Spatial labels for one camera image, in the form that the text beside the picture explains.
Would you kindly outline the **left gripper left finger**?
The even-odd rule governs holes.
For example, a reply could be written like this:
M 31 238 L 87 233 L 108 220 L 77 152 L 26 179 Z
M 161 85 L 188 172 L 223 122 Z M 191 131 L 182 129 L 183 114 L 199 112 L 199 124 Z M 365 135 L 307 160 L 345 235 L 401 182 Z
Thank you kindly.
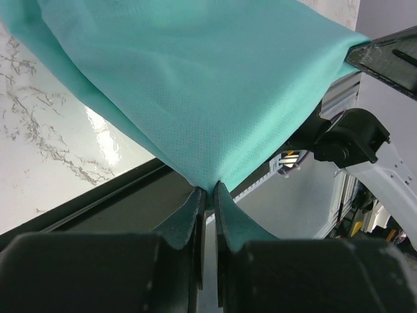
M 27 233 L 1 253 L 2 312 L 195 312 L 206 192 L 149 233 Z

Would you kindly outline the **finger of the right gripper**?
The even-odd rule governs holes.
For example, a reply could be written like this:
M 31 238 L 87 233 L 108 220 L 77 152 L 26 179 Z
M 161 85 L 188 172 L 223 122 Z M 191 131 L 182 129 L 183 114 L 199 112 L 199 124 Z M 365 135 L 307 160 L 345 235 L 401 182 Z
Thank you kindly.
M 416 27 L 349 49 L 345 61 L 363 73 L 416 99 Z

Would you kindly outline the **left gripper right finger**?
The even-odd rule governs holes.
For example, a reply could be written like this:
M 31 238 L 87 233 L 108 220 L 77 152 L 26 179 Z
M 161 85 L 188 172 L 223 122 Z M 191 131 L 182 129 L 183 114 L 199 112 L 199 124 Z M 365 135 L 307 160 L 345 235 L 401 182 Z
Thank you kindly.
M 415 312 L 416 276 L 382 240 L 281 240 L 219 182 L 218 304 L 224 312 Z

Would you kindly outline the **teal t shirt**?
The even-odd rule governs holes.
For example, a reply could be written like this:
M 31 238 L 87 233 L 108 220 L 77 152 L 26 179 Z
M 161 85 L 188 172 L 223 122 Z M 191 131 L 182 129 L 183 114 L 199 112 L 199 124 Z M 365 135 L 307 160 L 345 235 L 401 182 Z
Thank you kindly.
M 282 146 L 367 42 L 299 1 L 2 1 L 1 20 L 84 105 L 207 191 Z

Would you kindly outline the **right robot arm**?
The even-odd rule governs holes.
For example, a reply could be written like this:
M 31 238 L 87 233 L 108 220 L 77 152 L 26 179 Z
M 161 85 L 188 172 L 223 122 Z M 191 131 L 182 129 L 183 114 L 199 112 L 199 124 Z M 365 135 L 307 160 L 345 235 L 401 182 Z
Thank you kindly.
M 416 28 L 349 49 L 345 62 L 416 100 Z M 416 246 L 416 176 L 400 157 L 386 127 L 369 111 L 347 110 L 315 141 L 316 160 L 357 178 Z

